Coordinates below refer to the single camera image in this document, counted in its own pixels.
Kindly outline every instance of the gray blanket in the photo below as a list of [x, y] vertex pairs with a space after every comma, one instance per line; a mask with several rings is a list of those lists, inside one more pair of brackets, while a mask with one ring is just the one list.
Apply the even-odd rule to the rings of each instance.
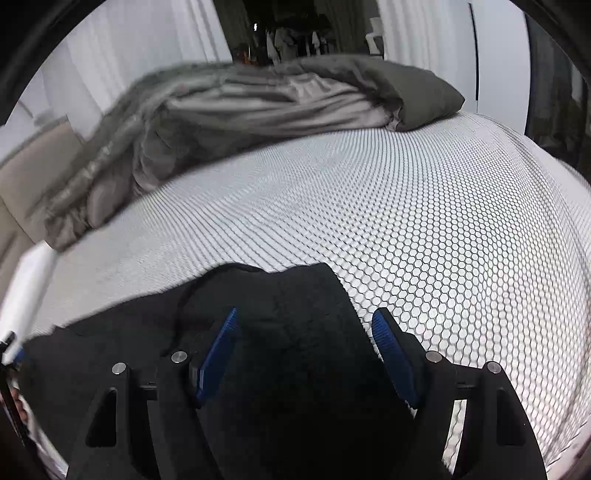
[[47, 205], [57, 250], [190, 167], [287, 138], [418, 128], [464, 98], [432, 72], [366, 56], [270, 68], [175, 67], [133, 85], [105, 116]]

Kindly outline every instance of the blue textured pad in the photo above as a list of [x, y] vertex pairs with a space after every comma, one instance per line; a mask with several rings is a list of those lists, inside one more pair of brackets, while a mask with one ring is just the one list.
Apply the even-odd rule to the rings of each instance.
[[238, 318], [236, 309], [232, 309], [199, 368], [199, 383], [195, 394], [199, 405], [204, 405], [217, 393], [237, 339]]
[[418, 395], [414, 388], [413, 370], [388, 322], [379, 311], [372, 317], [371, 332], [396, 393], [411, 407], [416, 408]]

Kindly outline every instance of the silver screw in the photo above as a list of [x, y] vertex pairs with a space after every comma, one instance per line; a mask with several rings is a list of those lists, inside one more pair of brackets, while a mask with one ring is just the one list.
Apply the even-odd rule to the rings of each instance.
[[427, 353], [425, 353], [425, 358], [432, 364], [438, 364], [443, 359], [441, 354], [435, 350], [429, 350]]
[[111, 371], [115, 374], [115, 375], [119, 375], [122, 374], [123, 372], [125, 372], [125, 364], [123, 362], [119, 362], [118, 364], [113, 365], [113, 368], [111, 368]]
[[501, 370], [503, 370], [501, 366], [496, 362], [488, 362], [488, 364], [486, 364], [486, 367], [489, 372], [494, 374], [500, 374]]
[[179, 350], [178, 352], [174, 352], [172, 357], [170, 357], [170, 359], [174, 363], [180, 364], [187, 359], [187, 354], [185, 352], [183, 352], [182, 350]]

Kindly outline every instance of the honeycomb patterned fabric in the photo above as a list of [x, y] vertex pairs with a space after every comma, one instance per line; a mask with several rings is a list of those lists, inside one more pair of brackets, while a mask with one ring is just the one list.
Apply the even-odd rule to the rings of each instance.
[[326, 262], [369, 335], [387, 306], [426, 349], [499, 362], [549, 465], [589, 413], [590, 260], [585, 181], [522, 135], [458, 113], [406, 133], [287, 141], [177, 178], [60, 257], [33, 334], [224, 262]]

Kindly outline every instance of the round metal bolt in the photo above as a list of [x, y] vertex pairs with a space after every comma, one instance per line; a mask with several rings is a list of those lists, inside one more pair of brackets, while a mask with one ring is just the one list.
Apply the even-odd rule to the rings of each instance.
[[425, 358], [432, 364], [438, 364], [443, 359], [441, 354], [435, 350], [429, 350], [427, 353], [425, 353]]
[[111, 371], [115, 375], [119, 375], [119, 374], [122, 374], [123, 372], [125, 372], [126, 368], [127, 367], [125, 366], [125, 364], [123, 362], [119, 362], [118, 364], [113, 365], [113, 368], [111, 368]]
[[174, 363], [180, 364], [187, 359], [187, 354], [185, 352], [183, 352], [182, 350], [179, 350], [178, 352], [174, 352], [173, 355], [170, 357], [170, 359]]
[[501, 368], [501, 366], [496, 363], [496, 362], [488, 362], [488, 364], [486, 365], [487, 369], [489, 372], [494, 373], [494, 374], [500, 374], [501, 370], [503, 370]]

